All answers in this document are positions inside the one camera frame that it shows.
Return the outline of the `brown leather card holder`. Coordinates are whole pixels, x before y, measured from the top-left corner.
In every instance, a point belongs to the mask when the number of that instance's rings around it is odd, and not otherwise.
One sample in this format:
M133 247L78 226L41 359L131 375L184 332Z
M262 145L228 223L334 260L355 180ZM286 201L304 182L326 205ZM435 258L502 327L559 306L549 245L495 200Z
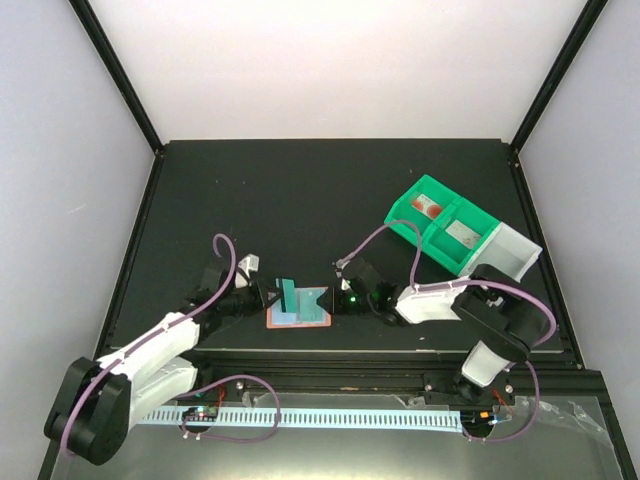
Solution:
M276 300L266 312L268 329L320 328L329 327L331 315L317 304L317 300L327 291L327 287L295 288L296 311L285 312L282 301Z

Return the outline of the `white floral credit card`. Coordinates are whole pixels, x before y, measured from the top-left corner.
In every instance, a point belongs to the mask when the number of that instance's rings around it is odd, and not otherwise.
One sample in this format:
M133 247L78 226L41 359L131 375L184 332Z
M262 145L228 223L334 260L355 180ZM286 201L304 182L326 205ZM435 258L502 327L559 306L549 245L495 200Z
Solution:
M454 220L447 228L446 233L468 249L472 249L481 239L481 235L469 228L459 220Z

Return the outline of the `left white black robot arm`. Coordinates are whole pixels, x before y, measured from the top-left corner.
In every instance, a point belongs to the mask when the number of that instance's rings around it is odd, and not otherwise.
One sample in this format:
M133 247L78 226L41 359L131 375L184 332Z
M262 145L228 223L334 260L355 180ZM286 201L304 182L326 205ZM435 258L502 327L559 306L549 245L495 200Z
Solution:
M44 424L44 434L66 452L94 465L110 460L129 431L174 398L207 397L213 372L186 353L227 317L269 309L282 296L251 268L206 269L177 311L121 349L97 360L76 359L67 369Z

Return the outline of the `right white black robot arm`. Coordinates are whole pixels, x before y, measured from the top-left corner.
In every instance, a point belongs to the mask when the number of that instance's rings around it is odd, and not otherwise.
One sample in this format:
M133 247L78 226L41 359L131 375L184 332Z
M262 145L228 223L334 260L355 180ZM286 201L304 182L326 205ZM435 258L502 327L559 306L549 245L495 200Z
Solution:
M489 264L452 281L406 286L384 280L360 258L338 274L341 283L316 301L331 315L371 313L389 325L458 321L475 334L458 373L449 381L428 382L438 395L464 404L481 403L499 374L528 361L557 328L546 304Z

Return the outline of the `red circle card in bin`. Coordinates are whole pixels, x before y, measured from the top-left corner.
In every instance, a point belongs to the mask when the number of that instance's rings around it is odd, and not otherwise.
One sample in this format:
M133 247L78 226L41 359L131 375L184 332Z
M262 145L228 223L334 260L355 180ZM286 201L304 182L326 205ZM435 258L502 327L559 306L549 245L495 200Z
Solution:
M411 206L430 220L435 220L443 211L443 207L424 194L416 196Z

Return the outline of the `green plastic bin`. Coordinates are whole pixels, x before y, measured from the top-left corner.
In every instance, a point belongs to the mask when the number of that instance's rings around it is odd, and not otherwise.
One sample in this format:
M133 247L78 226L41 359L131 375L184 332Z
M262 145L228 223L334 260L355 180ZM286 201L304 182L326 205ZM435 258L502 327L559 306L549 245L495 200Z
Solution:
M411 201L424 194L443 207L442 213L430 220L411 206ZM384 220L390 228L414 246L426 251L428 241L444 221L444 213L451 210L461 196L429 175L423 175L411 188L394 202Z
M459 275L499 220L467 199L448 205L428 228L424 251L454 275Z

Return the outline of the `left small circuit board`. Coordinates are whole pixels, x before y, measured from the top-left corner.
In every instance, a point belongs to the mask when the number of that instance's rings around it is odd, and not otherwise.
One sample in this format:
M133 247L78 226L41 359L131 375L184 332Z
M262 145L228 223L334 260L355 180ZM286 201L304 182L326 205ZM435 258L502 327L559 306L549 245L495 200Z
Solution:
M182 419L187 422L213 422L217 416L218 408L215 406L193 406L182 414Z

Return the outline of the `small circuit board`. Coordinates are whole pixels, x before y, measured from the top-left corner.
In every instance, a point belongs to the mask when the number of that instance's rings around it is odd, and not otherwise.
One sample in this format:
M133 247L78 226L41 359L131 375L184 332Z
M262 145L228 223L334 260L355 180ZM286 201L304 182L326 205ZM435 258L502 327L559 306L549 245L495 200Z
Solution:
M461 422L465 425L495 425L499 422L499 415L490 411L461 411Z
M187 422L213 422L217 416L218 408L215 406L193 406L182 414L182 419Z

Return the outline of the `clear plastic bin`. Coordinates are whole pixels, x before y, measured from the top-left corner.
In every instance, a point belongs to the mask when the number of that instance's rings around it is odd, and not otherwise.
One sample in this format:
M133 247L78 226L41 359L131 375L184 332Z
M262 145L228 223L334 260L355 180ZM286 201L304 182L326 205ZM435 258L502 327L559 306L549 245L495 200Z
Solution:
M542 248L513 229L500 222L474 247L470 258L463 265L458 277L470 275L478 265L487 264L520 282L536 263Z

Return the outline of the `right small circuit board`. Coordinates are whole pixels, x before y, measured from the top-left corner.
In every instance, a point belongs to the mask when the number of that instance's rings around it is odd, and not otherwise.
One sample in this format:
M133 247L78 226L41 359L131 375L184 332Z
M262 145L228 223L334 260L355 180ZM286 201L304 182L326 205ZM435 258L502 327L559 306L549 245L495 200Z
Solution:
M495 425L499 422L499 415L490 411L461 411L461 422L465 425Z

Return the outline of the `left black frame post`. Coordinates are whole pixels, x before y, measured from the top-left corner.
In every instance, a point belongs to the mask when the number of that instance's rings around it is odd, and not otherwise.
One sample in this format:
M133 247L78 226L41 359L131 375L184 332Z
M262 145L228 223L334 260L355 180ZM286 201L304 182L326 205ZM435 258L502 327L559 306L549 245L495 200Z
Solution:
M69 0L69 4L152 152L161 153L164 145L91 3L87 0Z

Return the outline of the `black frame post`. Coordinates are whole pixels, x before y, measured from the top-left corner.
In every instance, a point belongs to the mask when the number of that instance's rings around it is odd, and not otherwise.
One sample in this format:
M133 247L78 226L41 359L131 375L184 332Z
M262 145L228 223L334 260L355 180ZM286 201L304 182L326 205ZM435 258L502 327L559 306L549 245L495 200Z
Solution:
M607 0L588 0L585 2L510 142L510 148L516 154L523 150L607 4Z
M152 152L161 153L164 145L91 3L87 0L69 0L69 4Z

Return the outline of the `right black frame post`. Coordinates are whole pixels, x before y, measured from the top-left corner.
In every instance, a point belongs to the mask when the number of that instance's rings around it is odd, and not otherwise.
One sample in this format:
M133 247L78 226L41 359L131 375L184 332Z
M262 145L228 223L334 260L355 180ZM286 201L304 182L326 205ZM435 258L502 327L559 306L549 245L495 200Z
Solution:
M510 148L516 154L523 150L607 4L607 0L588 0L585 2L510 142Z

